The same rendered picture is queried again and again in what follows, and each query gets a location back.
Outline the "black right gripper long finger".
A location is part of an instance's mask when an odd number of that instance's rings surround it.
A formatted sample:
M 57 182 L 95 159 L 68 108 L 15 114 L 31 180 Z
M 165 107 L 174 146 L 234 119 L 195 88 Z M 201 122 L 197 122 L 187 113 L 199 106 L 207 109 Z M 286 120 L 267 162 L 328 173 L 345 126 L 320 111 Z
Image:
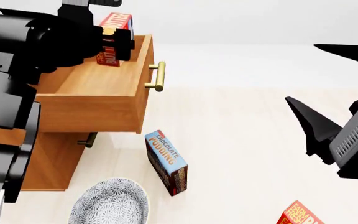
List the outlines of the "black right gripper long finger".
M 324 164 L 333 164 L 329 145 L 342 127 L 295 98 L 287 96 L 285 100 L 305 133 L 306 154 L 316 154 Z

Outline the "black left gripper slim finger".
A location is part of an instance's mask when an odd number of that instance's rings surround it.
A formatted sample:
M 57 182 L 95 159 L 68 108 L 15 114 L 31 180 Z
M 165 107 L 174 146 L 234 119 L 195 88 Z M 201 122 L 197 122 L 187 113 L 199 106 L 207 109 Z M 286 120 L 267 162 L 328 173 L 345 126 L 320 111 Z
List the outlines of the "black left gripper slim finger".
M 89 0 L 92 5 L 119 7 L 122 4 L 122 0 Z

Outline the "black left gripper blocky finger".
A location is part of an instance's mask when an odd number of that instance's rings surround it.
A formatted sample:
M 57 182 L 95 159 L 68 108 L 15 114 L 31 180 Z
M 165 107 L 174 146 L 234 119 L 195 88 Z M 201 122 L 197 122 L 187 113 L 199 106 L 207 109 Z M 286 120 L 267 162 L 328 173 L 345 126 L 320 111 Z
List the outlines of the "black left gripper blocky finger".
M 116 60 L 129 61 L 135 44 L 132 33 L 127 29 L 116 29 L 112 35 L 103 34 L 104 52 L 113 53 Z

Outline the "red butter box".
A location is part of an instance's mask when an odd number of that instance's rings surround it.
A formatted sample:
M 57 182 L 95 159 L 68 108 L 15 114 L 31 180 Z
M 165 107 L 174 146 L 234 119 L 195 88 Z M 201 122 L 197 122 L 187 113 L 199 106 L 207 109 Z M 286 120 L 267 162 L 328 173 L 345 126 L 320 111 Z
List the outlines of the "red butter box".
M 276 224 L 325 224 L 300 201 L 294 201 L 281 215 Z
M 112 35 L 116 29 L 127 29 L 132 33 L 134 40 L 133 22 L 130 14 L 121 14 L 118 12 L 110 13 L 105 18 L 100 26 L 103 28 L 103 34 Z M 116 60 L 113 53 L 109 54 L 103 51 L 96 56 L 96 61 L 99 65 L 106 65 L 110 67 L 120 67 L 124 61 Z

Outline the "wooden drawer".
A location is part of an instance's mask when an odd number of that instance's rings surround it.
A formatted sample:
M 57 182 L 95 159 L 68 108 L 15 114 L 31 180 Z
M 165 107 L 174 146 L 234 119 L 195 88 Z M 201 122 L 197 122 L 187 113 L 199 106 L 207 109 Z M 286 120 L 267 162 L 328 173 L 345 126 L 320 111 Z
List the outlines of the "wooden drawer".
M 42 74 L 36 85 L 41 132 L 142 131 L 154 62 L 152 35 L 135 36 L 130 61 L 120 67 L 87 58 L 75 67 Z

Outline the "chocolate pudding box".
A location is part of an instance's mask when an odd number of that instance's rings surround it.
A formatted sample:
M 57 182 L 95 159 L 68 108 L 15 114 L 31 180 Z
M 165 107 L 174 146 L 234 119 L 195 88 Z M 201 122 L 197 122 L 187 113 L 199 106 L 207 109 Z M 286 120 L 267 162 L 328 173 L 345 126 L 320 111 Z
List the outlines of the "chocolate pudding box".
M 161 130 L 145 135 L 147 157 L 171 196 L 187 189 L 188 164 Z

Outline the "grey patterned white plate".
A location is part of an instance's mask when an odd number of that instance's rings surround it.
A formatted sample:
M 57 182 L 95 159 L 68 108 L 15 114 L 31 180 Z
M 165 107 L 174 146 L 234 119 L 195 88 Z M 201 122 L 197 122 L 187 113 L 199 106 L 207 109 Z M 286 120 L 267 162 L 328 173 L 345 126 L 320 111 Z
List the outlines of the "grey patterned white plate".
M 133 180 L 113 177 L 86 190 L 73 205 L 68 224 L 148 224 L 149 198 Z

